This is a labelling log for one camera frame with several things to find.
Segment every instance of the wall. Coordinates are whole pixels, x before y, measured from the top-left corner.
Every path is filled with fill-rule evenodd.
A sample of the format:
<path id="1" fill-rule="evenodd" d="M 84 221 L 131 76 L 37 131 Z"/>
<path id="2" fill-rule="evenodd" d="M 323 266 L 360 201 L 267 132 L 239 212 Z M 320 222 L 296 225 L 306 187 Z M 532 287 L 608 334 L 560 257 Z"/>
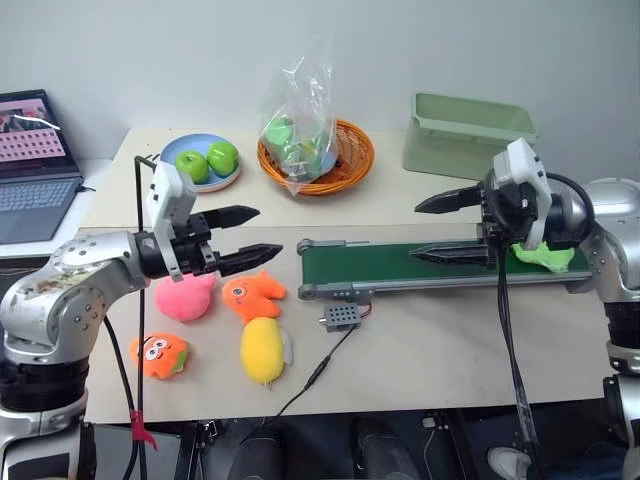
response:
<path id="1" fill-rule="evenodd" d="M 638 178 L 639 11 L 635 0 L 0 0 L 0 91 L 46 88 L 79 156 L 112 157 L 133 126 L 257 128 L 274 70 L 332 30 L 340 116 L 401 130 L 419 90 L 513 102 L 530 110 L 550 170 Z"/>

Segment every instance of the laptop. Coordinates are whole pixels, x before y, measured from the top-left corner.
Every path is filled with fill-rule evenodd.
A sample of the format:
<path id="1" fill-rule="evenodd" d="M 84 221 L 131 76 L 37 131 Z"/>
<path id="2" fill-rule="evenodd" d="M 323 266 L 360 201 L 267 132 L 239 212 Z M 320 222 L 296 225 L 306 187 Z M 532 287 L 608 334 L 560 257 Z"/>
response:
<path id="1" fill-rule="evenodd" d="M 82 180 L 45 91 L 0 94 L 0 244 L 53 238 Z"/>

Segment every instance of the apple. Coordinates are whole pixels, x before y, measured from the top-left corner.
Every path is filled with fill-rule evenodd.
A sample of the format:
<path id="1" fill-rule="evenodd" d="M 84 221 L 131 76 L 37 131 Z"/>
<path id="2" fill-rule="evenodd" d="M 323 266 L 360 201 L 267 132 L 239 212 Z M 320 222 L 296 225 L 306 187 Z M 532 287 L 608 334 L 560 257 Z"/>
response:
<path id="1" fill-rule="evenodd" d="M 238 168 L 238 150 L 229 142 L 215 142 L 209 147 L 207 161 L 219 176 L 231 175 Z"/>
<path id="2" fill-rule="evenodd" d="M 200 152 L 185 150 L 176 158 L 176 168 L 191 177 L 193 183 L 206 183 L 209 179 L 207 159 Z"/>

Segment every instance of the plastic bag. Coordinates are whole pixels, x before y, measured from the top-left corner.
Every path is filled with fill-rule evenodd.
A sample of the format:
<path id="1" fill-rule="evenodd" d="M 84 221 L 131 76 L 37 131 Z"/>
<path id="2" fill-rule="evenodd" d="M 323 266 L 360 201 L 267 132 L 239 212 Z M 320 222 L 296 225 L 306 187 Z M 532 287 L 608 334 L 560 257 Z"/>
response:
<path id="1" fill-rule="evenodd" d="M 261 107 L 260 138 L 294 196 L 338 158 L 332 74 L 330 41 L 316 42 L 278 72 Z"/>

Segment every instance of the orange fish plush toy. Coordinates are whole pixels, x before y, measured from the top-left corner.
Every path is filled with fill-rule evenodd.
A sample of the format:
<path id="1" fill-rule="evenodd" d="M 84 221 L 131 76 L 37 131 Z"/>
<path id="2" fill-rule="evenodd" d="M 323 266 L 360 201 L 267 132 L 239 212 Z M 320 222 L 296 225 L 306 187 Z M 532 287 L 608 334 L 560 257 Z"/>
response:
<path id="1" fill-rule="evenodd" d="M 262 270 L 257 275 L 234 278 L 222 289 L 222 300 L 246 325 L 257 317 L 274 318 L 280 307 L 272 298 L 284 298 L 287 289 Z"/>
<path id="2" fill-rule="evenodd" d="M 149 377 L 165 380 L 181 372 L 189 353 L 189 345 L 183 339 L 170 333 L 152 333 L 142 344 L 142 373 Z M 138 364 L 138 339 L 129 346 L 129 355 Z"/>

